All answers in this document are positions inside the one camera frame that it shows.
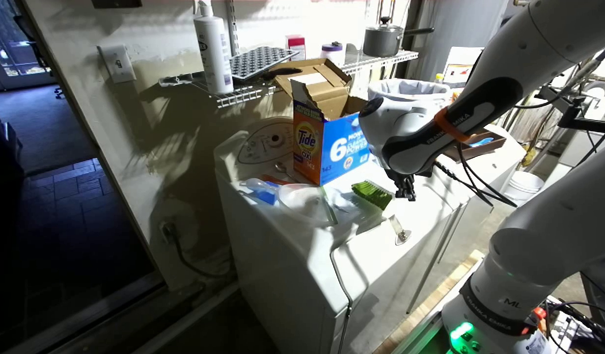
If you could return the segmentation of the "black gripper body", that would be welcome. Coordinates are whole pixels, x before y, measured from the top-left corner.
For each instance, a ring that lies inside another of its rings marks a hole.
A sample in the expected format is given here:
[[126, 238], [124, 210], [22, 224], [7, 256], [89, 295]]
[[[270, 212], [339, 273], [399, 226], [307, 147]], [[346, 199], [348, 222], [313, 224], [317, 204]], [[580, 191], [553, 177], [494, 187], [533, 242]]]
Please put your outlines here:
[[417, 199], [415, 177], [413, 175], [392, 171], [390, 177], [398, 185], [398, 197], [399, 199], [407, 199], [407, 201], [415, 201]]

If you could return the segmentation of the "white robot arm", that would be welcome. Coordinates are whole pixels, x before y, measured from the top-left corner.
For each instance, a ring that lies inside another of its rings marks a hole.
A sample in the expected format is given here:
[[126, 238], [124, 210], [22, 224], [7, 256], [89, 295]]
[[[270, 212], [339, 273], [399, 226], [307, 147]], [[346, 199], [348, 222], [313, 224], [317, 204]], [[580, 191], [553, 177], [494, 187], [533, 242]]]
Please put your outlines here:
[[[398, 173], [419, 173], [602, 49], [605, 0], [533, 0], [484, 47], [458, 100], [415, 132], [390, 138], [382, 155]], [[602, 260], [605, 147], [509, 214], [460, 301], [488, 326], [517, 336], [563, 279]]]

